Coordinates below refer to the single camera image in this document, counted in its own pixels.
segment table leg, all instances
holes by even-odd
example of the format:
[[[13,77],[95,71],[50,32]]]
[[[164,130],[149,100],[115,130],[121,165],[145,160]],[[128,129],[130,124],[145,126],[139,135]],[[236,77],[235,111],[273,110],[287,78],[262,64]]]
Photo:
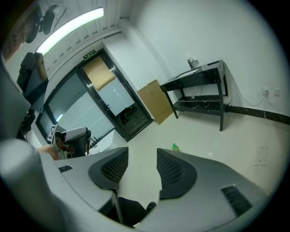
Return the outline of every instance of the table leg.
[[[227,80],[226,80],[226,75],[223,75],[223,84],[225,86],[225,92],[226,92],[226,96],[228,96],[228,92],[227,92]]]
[[[183,89],[180,89],[180,92],[181,92],[182,97],[185,97]]]
[[[223,113],[224,113],[224,106],[223,106],[223,95],[222,95],[222,86],[221,83],[217,83],[217,89],[219,94],[219,105],[221,111],[221,118],[220,118],[220,127],[219,130],[222,131],[223,129]]]
[[[171,109],[172,109],[176,119],[178,119],[177,113],[176,113],[175,109],[173,108],[173,104],[172,104],[172,101],[171,101],[170,97],[168,96],[168,93],[167,92],[164,92],[164,93],[165,93],[165,96],[167,97],[167,100],[169,101],[169,104],[171,106]]]

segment cardboard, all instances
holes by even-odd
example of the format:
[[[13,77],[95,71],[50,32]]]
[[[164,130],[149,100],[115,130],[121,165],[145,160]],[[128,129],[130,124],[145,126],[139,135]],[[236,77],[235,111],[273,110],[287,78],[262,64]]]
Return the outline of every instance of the cardboard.
[[[101,57],[93,59],[83,70],[98,91],[115,79],[114,74],[109,70]]]
[[[173,113],[166,95],[160,89],[157,80],[152,81],[137,91],[139,97],[144,102],[155,121],[160,125]]]

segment mesh panel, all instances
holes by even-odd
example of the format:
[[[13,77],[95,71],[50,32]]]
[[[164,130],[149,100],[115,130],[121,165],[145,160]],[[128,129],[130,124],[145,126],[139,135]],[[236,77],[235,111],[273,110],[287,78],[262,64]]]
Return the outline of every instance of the mesh panel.
[[[237,216],[242,215],[251,208],[251,204],[235,186],[222,188],[222,192]]]
[[[101,167],[101,173],[109,180],[119,183],[128,167],[128,152],[113,158]]]
[[[160,152],[157,152],[157,170],[161,177],[162,187],[177,182],[184,173],[181,166]]]
[[[65,172],[65,171],[68,171],[68,170],[73,169],[73,168],[69,165],[66,165],[66,166],[60,167],[58,169],[60,170],[60,172]]]

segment window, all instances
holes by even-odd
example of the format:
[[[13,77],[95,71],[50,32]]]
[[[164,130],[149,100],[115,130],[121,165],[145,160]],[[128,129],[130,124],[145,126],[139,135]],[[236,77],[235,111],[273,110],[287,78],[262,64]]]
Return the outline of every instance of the window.
[[[50,108],[54,120],[59,121],[60,117],[64,115],[86,92],[87,91],[77,74],[73,73],[57,90],[48,103],[48,107]]]
[[[65,130],[87,127],[96,138],[114,128],[75,72],[58,84],[45,102],[44,110],[37,118],[37,126],[45,139],[56,123]]]
[[[53,125],[53,122],[51,121],[51,119],[49,118],[45,110],[42,114],[38,115],[37,120],[36,120],[36,125],[46,140],[48,133],[50,131],[50,128]]]

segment black console table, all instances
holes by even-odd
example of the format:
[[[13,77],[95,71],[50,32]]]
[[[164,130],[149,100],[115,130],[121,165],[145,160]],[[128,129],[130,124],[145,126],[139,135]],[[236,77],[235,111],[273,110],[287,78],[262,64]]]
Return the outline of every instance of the black console table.
[[[208,63],[190,71],[184,72],[160,86],[165,93],[175,117],[178,118],[176,111],[190,111],[203,114],[220,116],[220,131],[223,128],[223,114],[225,104],[223,103],[222,80],[225,86],[225,96],[227,93],[227,82],[224,74],[224,64],[222,60]],[[218,95],[195,96],[194,99],[186,97],[183,88],[217,84]],[[182,97],[174,104],[168,96],[168,91],[180,90]]]

